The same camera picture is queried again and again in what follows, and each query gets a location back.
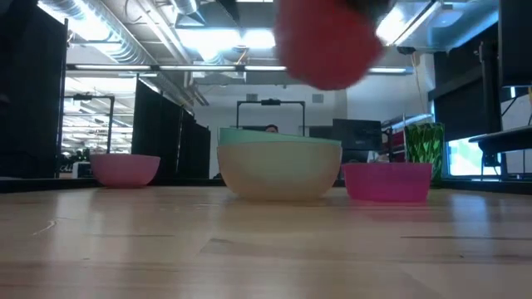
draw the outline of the green glass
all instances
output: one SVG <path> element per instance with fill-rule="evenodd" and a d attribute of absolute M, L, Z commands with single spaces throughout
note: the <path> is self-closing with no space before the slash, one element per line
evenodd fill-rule
<path fill-rule="evenodd" d="M 440 123 L 408 125 L 405 128 L 406 160 L 432 163 L 432 181 L 441 181 L 443 165 L 444 126 Z"/>

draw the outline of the pink bowl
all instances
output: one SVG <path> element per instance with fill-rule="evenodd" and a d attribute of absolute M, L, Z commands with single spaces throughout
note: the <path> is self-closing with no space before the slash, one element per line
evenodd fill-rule
<path fill-rule="evenodd" d="M 352 199 L 420 203 L 431 187 L 430 163 L 360 163 L 342 166 Z"/>
<path fill-rule="evenodd" d="M 159 157 L 141 154 L 94 154 L 91 169 L 106 187 L 139 188 L 155 177 L 159 162 Z"/>

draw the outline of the red ball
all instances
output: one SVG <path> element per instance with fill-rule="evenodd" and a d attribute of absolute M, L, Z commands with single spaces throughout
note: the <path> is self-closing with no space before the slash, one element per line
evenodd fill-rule
<path fill-rule="evenodd" d="M 372 22 L 345 0 L 279 0 L 274 28 L 288 74 L 321 90 L 352 86 L 382 53 Z"/>

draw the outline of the glass wall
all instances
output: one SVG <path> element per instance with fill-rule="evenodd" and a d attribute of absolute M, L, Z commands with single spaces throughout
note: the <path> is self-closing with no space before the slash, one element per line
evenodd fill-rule
<path fill-rule="evenodd" d="M 447 143 L 449 175 L 482 175 L 482 150 L 477 143 L 470 143 L 469 139 L 464 138 Z M 484 167 L 484 175 L 498 174 L 500 174 L 500 167 Z"/>

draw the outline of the desk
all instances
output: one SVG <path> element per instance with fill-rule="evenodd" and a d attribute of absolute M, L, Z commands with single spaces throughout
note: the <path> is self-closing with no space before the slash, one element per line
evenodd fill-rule
<path fill-rule="evenodd" d="M 471 138 L 485 154 L 532 149 L 532 125 Z"/>
<path fill-rule="evenodd" d="M 0 194 L 0 297 L 530 298 L 532 197 L 345 189 L 256 203 L 226 188 Z"/>

